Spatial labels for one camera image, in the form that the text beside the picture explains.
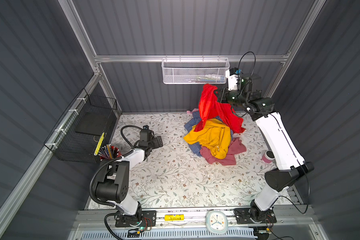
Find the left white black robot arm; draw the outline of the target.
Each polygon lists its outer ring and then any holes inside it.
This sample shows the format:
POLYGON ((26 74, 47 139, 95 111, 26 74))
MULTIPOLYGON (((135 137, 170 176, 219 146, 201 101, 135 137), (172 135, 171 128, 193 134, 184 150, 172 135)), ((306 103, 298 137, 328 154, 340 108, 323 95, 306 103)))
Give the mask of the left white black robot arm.
POLYGON ((97 204, 117 209, 127 222, 136 225, 143 214, 141 203, 128 194, 130 170, 147 160, 152 150, 161 148, 163 140, 148 125, 124 126, 121 136, 131 147, 125 154, 112 145, 97 146, 95 155, 100 156, 101 163, 90 181, 89 194, 97 204), (124 135, 127 128, 140 130, 140 139, 134 144, 124 135))

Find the red cloth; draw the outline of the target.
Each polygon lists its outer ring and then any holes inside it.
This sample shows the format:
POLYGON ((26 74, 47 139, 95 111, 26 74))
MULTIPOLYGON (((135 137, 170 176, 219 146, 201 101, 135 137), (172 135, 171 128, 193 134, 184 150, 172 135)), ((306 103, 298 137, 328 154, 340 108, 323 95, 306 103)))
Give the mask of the red cloth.
POLYGON ((246 129, 242 127, 243 119, 235 115, 235 111, 230 104, 218 102, 214 91, 216 86, 205 84, 199 102, 199 114, 201 121, 196 125, 195 132, 200 132, 206 126, 207 120, 220 117, 222 122, 227 125, 235 134, 241 134, 246 129))

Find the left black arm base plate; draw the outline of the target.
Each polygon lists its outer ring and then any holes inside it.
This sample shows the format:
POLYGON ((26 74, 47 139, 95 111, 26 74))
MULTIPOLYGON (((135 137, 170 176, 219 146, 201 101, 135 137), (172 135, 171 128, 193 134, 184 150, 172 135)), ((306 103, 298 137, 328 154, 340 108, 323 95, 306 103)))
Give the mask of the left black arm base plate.
POLYGON ((157 211, 137 212, 134 216, 122 215, 117 213, 114 217, 115 227, 154 227, 156 225, 157 211))

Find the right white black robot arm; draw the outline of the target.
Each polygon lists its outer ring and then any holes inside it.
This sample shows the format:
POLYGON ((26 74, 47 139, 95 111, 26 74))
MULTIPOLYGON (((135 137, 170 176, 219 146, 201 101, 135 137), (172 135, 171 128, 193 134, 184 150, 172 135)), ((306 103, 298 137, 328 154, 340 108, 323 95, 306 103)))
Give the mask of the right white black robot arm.
POLYGON ((260 90, 253 91, 253 79, 239 74, 227 74, 228 87, 214 91, 218 102, 241 107, 260 128, 276 162, 276 169, 265 173, 265 186, 251 202, 248 216, 254 223, 267 220, 272 207, 283 191, 314 170, 296 149, 285 129, 281 115, 271 98, 263 98, 260 90))

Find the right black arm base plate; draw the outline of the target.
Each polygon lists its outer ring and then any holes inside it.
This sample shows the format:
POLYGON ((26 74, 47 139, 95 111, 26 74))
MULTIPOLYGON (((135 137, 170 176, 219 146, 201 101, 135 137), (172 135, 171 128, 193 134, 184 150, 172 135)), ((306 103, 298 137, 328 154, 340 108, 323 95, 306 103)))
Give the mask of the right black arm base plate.
POLYGON ((235 208, 234 216, 238 224, 275 224, 277 222, 272 209, 260 211, 255 207, 235 208))

